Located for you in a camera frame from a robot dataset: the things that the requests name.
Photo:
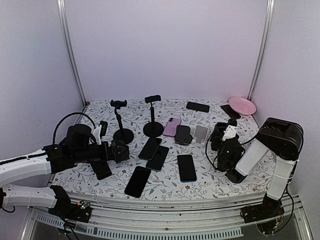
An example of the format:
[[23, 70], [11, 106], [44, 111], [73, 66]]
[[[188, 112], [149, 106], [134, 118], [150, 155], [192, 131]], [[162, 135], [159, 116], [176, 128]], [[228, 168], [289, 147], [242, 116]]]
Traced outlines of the blue-edged phone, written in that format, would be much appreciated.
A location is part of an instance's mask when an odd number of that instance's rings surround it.
[[213, 151], [218, 151], [218, 148], [221, 146], [222, 137], [224, 136], [224, 131], [227, 127], [227, 123], [225, 122], [218, 122], [213, 130], [211, 139], [210, 139], [210, 146]]
[[177, 164], [179, 170], [179, 177], [182, 183], [195, 182], [197, 174], [193, 157], [190, 154], [183, 154], [177, 156]]

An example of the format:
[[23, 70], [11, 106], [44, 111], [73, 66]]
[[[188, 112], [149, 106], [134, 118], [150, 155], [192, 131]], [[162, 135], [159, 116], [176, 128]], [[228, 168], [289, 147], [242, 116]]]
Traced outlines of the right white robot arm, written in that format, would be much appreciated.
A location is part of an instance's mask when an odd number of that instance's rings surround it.
[[237, 131], [234, 118], [216, 124], [210, 137], [211, 148], [217, 152], [212, 165], [224, 172], [232, 183], [239, 184], [267, 154], [272, 154], [275, 167], [265, 202], [258, 208], [262, 218], [269, 218], [278, 210], [278, 202], [294, 176], [304, 144], [304, 130], [298, 123], [269, 117], [258, 132], [243, 143]]

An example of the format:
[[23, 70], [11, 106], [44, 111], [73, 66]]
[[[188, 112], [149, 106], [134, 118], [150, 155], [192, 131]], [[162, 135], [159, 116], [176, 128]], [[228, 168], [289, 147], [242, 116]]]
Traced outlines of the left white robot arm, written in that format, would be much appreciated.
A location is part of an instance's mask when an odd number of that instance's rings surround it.
[[67, 129], [66, 137], [58, 144], [44, 146], [28, 155], [0, 162], [0, 206], [31, 206], [55, 208], [63, 217], [74, 213], [74, 205], [61, 186], [44, 188], [16, 186], [13, 182], [38, 175], [56, 174], [89, 164], [98, 180], [112, 175], [109, 161], [120, 163], [130, 157], [129, 147], [122, 141], [102, 141], [107, 123], [95, 129], [75, 124]]

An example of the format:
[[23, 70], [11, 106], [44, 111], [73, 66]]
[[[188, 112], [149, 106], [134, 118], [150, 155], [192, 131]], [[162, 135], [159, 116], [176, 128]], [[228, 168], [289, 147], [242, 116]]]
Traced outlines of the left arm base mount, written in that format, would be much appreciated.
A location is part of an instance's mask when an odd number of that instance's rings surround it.
[[63, 220], [89, 222], [93, 210], [90, 207], [90, 202], [81, 200], [77, 203], [72, 203], [67, 192], [61, 186], [51, 185], [50, 188], [54, 192], [56, 203], [52, 208], [48, 209], [49, 214], [58, 216]]

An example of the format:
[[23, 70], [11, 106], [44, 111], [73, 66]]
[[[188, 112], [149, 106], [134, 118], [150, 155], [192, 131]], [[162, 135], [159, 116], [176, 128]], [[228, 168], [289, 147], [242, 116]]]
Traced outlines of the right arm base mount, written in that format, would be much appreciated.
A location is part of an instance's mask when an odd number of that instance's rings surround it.
[[247, 205], [240, 210], [240, 216], [245, 223], [264, 221], [256, 225], [258, 231], [264, 235], [272, 235], [278, 229], [285, 213], [282, 201], [274, 200], [267, 195], [264, 196], [262, 203]]

